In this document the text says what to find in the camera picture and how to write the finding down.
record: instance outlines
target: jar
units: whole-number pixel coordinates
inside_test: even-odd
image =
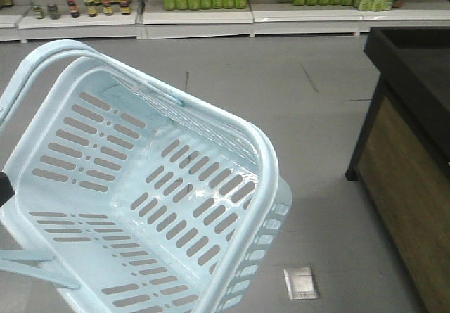
[[[88,16],[97,16],[97,8],[94,6],[94,0],[84,0],[84,5],[86,6]]]
[[[131,7],[129,6],[129,1],[122,0],[120,2],[120,13],[122,13],[122,15],[130,15],[131,14]]]
[[[79,17],[79,9],[78,9],[77,0],[67,0],[67,5],[69,6],[70,15],[73,18],[78,18]]]
[[[114,14],[114,10],[111,7],[111,1],[103,1],[103,14],[105,14],[106,16],[111,16],[112,14]]]
[[[59,13],[58,6],[56,4],[48,4],[47,12],[49,12],[50,19],[57,20],[61,17]]]
[[[33,6],[33,14],[36,16],[36,19],[43,19],[45,17],[44,10],[39,5]]]

